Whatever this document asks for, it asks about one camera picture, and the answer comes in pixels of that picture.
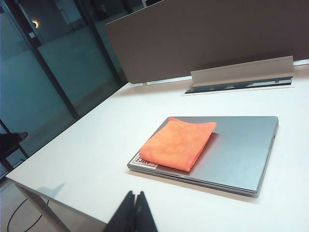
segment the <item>orange towel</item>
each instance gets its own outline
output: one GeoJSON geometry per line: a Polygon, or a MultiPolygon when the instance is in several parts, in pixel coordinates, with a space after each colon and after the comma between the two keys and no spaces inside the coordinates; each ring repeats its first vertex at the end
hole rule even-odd
{"type": "Polygon", "coordinates": [[[215,127],[215,122],[194,124],[171,117],[167,125],[140,149],[140,157],[188,172],[215,127]]]}

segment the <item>light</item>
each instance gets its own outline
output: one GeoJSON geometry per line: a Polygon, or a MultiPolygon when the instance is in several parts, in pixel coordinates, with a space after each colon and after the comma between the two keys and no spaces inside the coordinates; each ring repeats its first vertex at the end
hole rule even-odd
{"type": "Polygon", "coordinates": [[[39,27],[39,22],[38,21],[32,21],[32,23],[34,23],[35,24],[35,28],[38,28],[39,27]]]}

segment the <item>white desk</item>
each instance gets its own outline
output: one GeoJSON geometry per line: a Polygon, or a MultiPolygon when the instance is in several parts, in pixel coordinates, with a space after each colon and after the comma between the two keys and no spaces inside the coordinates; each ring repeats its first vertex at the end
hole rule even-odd
{"type": "Polygon", "coordinates": [[[143,190],[160,232],[308,231],[309,65],[291,88],[181,96],[190,83],[125,85],[7,177],[103,222],[143,190]],[[259,198],[129,171],[168,116],[278,116],[259,198]]]}

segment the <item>black cable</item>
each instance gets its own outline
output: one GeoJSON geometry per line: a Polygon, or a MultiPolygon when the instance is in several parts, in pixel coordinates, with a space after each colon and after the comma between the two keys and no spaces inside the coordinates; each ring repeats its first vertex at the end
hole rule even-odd
{"type": "MultiPolygon", "coordinates": [[[[25,201],[26,201],[27,199],[25,199],[15,210],[14,210],[14,212],[12,213],[12,215],[11,215],[11,217],[10,217],[10,220],[9,220],[9,222],[8,222],[8,226],[7,226],[7,228],[6,228],[6,230],[7,230],[7,232],[9,232],[9,226],[10,226],[10,222],[11,222],[11,220],[12,220],[12,217],[14,216],[14,214],[16,213],[16,211],[19,209],[19,207],[21,207],[22,206],[22,204],[23,203],[25,203],[25,201]]],[[[42,217],[42,214],[39,216],[39,218],[28,228],[28,229],[26,229],[24,232],[27,232],[28,230],[30,230],[39,220],[40,220],[40,218],[42,217]]]]}

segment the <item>laptop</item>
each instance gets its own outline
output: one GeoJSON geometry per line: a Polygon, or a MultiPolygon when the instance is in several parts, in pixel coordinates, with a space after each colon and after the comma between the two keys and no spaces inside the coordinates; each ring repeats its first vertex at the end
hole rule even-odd
{"type": "MultiPolygon", "coordinates": [[[[189,172],[143,160],[139,151],[127,164],[132,171],[240,195],[258,197],[278,129],[275,116],[174,116],[190,123],[216,122],[189,172]]],[[[169,122],[167,118],[154,132],[169,122]]]]}

